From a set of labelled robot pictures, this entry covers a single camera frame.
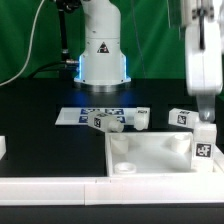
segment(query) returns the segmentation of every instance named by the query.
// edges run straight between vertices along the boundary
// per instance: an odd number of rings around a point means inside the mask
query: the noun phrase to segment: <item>white block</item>
[[[194,141],[216,143],[217,128],[215,124],[197,123],[194,128]]]
[[[200,119],[198,112],[176,108],[169,112],[169,124],[172,125],[194,129],[195,124],[199,121]]]
[[[6,153],[5,137],[0,136],[0,160]]]
[[[138,131],[148,129],[149,125],[150,108],[137,107],[134,115],[134,128]]]

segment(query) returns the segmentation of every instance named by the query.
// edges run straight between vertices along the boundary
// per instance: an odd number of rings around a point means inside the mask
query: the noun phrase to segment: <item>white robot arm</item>
[[[215,96],[222,91],[222,0],[181,0],[185,33],[186,78],[196,96],[200,119],[215,120]]]
[[[86,49],[80,56],[76,84],[107,92],[131,79],[120,50],[121,15],[109,0],[81,0],[85,14]]]

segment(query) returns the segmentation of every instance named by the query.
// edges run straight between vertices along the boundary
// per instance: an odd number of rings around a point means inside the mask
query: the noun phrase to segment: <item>black cable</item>
[[[46,69],[46,68],[49,68],[49,67],[52,67],[52,66],[55,66],[55,65],[65,65],[66,62],[65,61],[58,61],[58,62],[51,62],[51,63],[48,63],[46,65],[43,65],[41,67],[39,67],[38,69],[36,69],[34,72],[32,72],[31,74],[29,74],[27,76],[28,79],[32,79],[38,72]]]
[[[58,9],[58,16],[60,22],[60,33],[61,33],[61,58],[62,60],[67,60],[70,58],[68,43],[67,43],[67,30],[65,25],[65,12],[62,9]]]
[[[67,70],[67,71],[73,71],[73,69],[72,69],[72,68],[69,68],[69,67],[67,67],[67,68],[65,68],[65,67],[60,67],[60,68],[44,69],[44,70],[39,71],[38,73],[40,73],[40,72],[59,72],[59,71],[64,71],[64,70]]]

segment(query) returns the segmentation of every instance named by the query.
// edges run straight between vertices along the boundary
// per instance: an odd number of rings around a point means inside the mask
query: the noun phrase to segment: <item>black table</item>
[[[0,135],[7,137],[7,153],[0,161],[0,177],[100,177],[106,176],[104,133],[87,126],[55,126],[62,107],[150,107],[150,132],[186,131],[168,125],[168,113],[173,108],[197,110],[195,99],[189,97],[185,80],[133,80],[127,90],[113,93],[91,93],[73,87],[72,81],[58,79],[18,80],[0,88]],[[224,151],[224,102],[217,98],[217,146]],[[125,131],[133,132],[131,126]],[[143,220],[182,219],[217,220],[224,205],[148,205],[94,207],[31,207],[2,208],[5,220],[18,212],[48,218],[47,223],[69,217],[77,221],[103,220],[136,223]]]

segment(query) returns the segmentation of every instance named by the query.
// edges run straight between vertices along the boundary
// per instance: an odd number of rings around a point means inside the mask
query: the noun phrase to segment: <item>warning label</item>
[[[108,54],[110,52],[107,48],[107,45],[103,42],[102,45],[100,46],[99,50],[97,51],[97,53]]]

